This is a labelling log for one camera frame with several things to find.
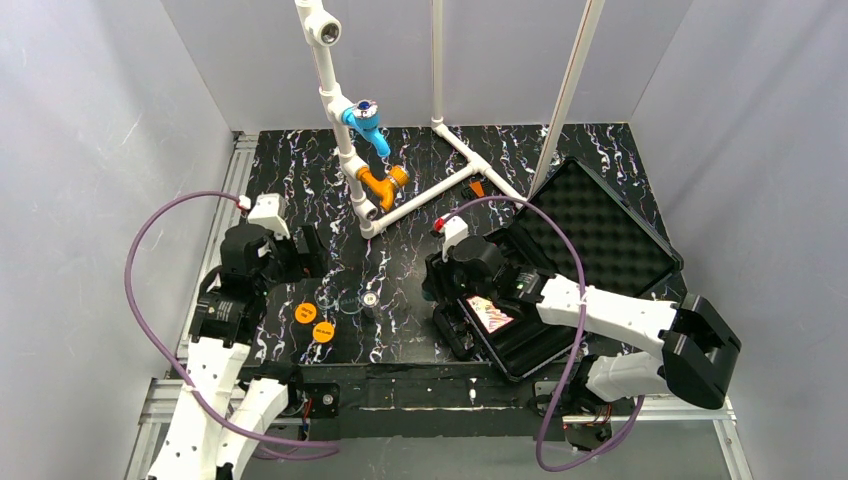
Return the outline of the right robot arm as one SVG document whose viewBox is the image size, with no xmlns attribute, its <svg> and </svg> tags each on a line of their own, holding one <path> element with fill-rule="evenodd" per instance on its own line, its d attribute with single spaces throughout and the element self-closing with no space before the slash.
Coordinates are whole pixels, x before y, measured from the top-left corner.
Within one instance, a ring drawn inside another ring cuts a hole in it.
<svg viewBox="0 0 848 480">
<path fill-rule="evenodd" d="M 621 356 L 590 355 L 567 379 L 597 403 L 672 394 L 691 405 L 724 405 L 741 341 L 698 295 L 655 301 L 580 287 L 551 270 L 505 258 L 481 236 L 429 255 L 422 289 L 440 313 L 470 324 L 475 340 L 512 381 L 565 355 L 577 333 L 634 347 Z"/>
</svg>

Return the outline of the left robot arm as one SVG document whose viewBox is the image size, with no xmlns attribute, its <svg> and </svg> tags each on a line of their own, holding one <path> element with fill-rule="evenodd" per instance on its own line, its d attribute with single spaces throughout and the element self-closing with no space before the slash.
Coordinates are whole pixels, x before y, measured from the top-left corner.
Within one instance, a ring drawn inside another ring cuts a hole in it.
<svg viewBox="0 0 848 480">
<path fill-rule="evenodd" d="M 328 251 L 317 229 L 290 236 L 257 224 L 226 231 L 220 263 L 203 278 L 190 328 L 187 374 L 150 479 L 238 479 L 271 421 L 295 402 L 298 367 L 265 366 L 238 408 L 231 399 L 267 294 L 280 284 L 321 278 Z"/>
</svg>

